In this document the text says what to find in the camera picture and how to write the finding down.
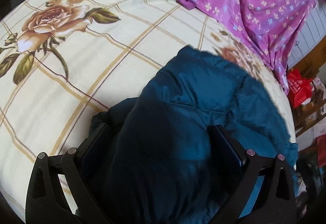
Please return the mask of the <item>teal blue puffer jacket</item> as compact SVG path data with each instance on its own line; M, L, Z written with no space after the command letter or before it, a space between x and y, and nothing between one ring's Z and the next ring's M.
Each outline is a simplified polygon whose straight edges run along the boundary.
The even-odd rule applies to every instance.
M93 116L92 188L105 223L207 223L235 177L208 134L221 125L246 149L285 156L298 147L267 91L222 57L183 47L139 97Z

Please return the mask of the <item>red plastic bag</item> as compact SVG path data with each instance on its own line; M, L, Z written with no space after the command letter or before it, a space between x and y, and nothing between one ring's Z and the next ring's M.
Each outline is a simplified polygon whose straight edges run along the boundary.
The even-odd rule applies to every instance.
M302 77L298 69L290 70L287 74L289 85L288 99L293 109L312 97L312 79Z

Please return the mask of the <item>cream rose-print bed cover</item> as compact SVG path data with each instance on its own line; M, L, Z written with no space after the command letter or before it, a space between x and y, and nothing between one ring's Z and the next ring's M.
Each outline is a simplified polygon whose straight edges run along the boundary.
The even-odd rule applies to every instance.
M289 101L261 59L175 0L25 0L1 20L1 193L20 220L37 155L78 146L95 114L138 96L187 44L260 81L296 140Z

